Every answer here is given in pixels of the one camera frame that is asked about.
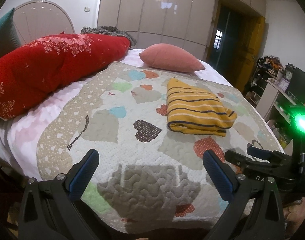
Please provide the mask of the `person's right hand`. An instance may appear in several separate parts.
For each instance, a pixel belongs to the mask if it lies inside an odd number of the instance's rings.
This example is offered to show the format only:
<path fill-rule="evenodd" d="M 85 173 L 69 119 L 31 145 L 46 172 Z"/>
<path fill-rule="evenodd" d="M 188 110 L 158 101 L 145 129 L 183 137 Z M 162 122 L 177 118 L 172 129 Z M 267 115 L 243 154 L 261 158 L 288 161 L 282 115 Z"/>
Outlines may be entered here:
<path fill-rule="evenodd" d="M 302 198 L 301 203 L 292 203 L 283 208 L 285 222 L 287 223 L 285 229 L 285 238 L 290 238 L 302 224 L 305 218 L 305 198 Z"/>

